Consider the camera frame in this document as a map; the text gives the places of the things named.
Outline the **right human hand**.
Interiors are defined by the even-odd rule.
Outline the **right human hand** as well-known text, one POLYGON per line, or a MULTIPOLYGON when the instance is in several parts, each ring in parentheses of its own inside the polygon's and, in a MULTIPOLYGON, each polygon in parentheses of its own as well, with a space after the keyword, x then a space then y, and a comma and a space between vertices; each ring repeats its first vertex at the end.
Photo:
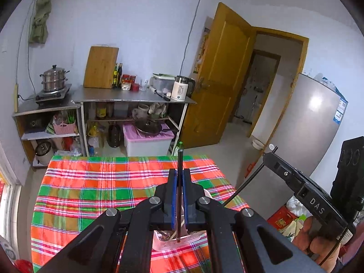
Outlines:
MULTIPOLYGON (((308 233, 312 227, 312 221, 312 216, 308 217, 304 221, 303 228, 301 228, 299 233, 295 236, 292 243, 305 254, 308 253, 308 250, 314 254, 318 254, 318 258, 315 262, 320 264, 335 246, 336 242, 322 237, 311 238, 308 233)), ((342 264, 338 258, 339 251, 340 246, 338 245, 336 249, 329 255, 327 260, 322 265, 320 265, 320 267, 326 272, 339 272, 342 267, 342 264)))

